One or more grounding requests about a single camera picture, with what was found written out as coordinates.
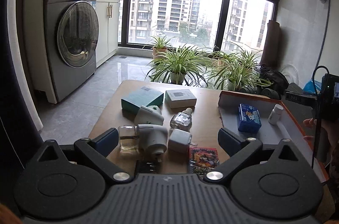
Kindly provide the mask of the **person's right hand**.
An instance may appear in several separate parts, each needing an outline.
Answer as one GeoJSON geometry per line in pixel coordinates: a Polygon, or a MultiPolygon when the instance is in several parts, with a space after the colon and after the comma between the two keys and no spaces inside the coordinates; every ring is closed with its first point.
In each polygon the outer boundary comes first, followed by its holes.
{"type": "MultiPolygon", "coordinates": [[[[313,128],[317,124],[317,120],[314,118],[305,119],[303,124],[307,128],[313,128]]],[[[325,120],[321,121],[321,132],[325,133],[328,142],[330,144],[330,156],[331,164],[336,166],[333,168],[338,168],[338,122],[329,123],[325,120]]],[[[304,136],[304,140],[311,143],[314,140],[313,136],[304,136]]]]}

